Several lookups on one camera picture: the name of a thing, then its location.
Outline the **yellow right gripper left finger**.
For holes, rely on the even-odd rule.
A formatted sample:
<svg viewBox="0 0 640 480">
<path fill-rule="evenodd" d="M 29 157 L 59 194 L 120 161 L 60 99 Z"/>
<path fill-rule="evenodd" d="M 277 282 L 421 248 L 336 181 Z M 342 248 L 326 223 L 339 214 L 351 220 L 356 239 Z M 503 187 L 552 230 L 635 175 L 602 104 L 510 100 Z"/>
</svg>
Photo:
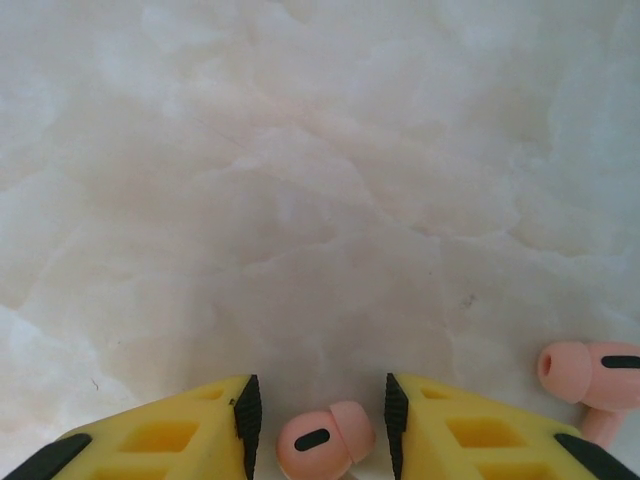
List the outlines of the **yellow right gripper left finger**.
<svg viewBox="0 0 640 480">
<path fill-rule="evenodd" d="M 257 375 L 232 376 L 73 429 L 11 479 L 251 479 L 262 425 Z"/>
</svg>

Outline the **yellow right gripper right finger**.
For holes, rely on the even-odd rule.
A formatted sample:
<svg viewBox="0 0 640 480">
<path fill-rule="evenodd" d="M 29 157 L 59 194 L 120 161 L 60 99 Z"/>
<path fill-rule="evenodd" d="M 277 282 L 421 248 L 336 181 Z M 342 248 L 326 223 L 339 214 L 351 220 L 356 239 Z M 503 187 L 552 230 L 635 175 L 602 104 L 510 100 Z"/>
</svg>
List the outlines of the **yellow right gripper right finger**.
<svg viewBox="0 0 640 480">
<path fill-rule="evenodd" d="M 570 425 L 413 374 L 387 375 L 384 421 L 397 479 L 637 476 Z"/>
</svg>

